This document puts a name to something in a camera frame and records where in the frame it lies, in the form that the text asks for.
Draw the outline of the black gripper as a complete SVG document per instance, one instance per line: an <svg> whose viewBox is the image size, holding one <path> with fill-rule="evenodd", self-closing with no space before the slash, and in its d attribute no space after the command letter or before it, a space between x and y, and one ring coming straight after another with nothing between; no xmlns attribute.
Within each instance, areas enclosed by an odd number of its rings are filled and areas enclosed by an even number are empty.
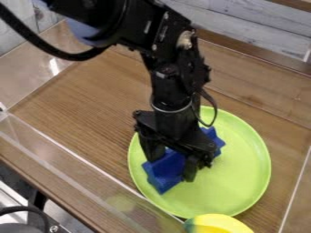
<svg viewBox="0 0 311 233"><path fill-rule="evenodd" d="M186 155L183 179L192 182L196 170L203 168L203 159L211 158L216 146L204 136L202 128L211 127L200 118L200 109L188 107L179 111L134 112L135 131L139 134L142 150L150 162L164 156L166 148Z"/></svg>

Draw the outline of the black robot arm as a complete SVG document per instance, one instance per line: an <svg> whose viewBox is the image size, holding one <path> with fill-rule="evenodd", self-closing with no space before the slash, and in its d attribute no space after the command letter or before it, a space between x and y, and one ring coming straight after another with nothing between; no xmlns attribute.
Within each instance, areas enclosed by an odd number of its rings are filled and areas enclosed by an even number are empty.
<svg viewBox="0 0 311 233"><path fill-rule="evenodd" d="M214 160L216 145L200 129L200 99L210 95L210 67L192 22L159 0L42 0L68 18L71 29L95 47L136 50L151 76L151 110L134 112L142 150L156 162L171 148L184 157L183 180L195 180Z"/></svg>

